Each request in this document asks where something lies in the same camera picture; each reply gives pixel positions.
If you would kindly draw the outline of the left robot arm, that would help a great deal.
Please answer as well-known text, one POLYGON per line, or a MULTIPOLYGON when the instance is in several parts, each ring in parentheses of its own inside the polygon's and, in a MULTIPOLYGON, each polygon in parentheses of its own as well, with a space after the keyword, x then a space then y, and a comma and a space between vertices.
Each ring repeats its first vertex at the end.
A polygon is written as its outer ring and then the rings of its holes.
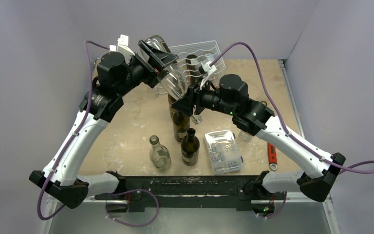
POLYGON ((121 199, 125 195, 126 186, 120 183, 123 178, 118 173, 79 176, 78 171, 95 140, 123 106, 124 96, 141 83, 155 87, 178 59, 177 55, 153 48, 143 40, 138 46, 145 58, 134 54, 126 59, 120 52, 102 56, 70 134, 50 163, 30 174, 32 183, 70 209, 90 196, 108 194, 121 199))

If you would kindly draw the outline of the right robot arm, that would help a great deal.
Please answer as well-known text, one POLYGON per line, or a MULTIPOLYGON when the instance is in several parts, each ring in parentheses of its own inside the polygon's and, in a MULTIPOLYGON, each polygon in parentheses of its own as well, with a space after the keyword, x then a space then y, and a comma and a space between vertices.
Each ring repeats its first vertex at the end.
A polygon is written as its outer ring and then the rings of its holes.
POLYGON ((308 198, 324 202, 346 160, 340 153, 330 154, 308 142, 297 133, 285 132, 279 116, 261 102, 249 97, 248 84, 236 75, 222 76, 219 88, 188 86, 181 94, 174 94, 175 110, 187 116, 198 115, 204 109, 229 114, 236 127, 258 137, 299 165, 300 170, 289 173, 263 172, 254 185, 255 195, 266 198, 277 192, 302 192, 308 198))

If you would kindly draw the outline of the clear glass wine bottle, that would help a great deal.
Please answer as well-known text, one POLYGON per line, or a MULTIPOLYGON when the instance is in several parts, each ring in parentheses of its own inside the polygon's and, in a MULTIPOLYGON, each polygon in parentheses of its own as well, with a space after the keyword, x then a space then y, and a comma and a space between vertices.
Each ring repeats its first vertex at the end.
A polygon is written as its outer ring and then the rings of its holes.
MULTIPOLYGON (((155 49, 171 53, 167 43, 160 35, 151 36, 145 39, 145 42, 155 49)), ((173 117, 176 110, 172 108, 172 104, 186 93, 187 80, 182 73, 178 62, 169 65, 166 70, 168 71, 168 74, 160 81, 160 84, 168 94, 170 117, 173 117)))

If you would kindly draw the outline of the olive green wine bottle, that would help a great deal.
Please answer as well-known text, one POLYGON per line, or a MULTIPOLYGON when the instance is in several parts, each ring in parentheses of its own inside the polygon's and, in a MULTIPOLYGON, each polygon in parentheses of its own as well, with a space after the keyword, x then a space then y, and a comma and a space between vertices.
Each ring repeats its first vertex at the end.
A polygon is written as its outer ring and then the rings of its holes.
POLYGON ((174 109, 172 107, 173 103, 176 102, 177 100, 168 94, 168 105, 169 105, 169 111, 170 111, 170 117, 173 118, 174 114, 182 114, 180 111, 174 109))

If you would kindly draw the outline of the dark green wine bottle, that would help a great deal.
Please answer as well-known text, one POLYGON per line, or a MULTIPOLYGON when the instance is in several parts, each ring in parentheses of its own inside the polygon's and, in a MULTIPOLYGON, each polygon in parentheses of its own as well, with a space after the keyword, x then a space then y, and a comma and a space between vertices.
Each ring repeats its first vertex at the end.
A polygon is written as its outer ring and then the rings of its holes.
POLYGON ((174 138, 181 142, 190 128, 190 117, 180 111, 176 111, 172 117, 174 138))

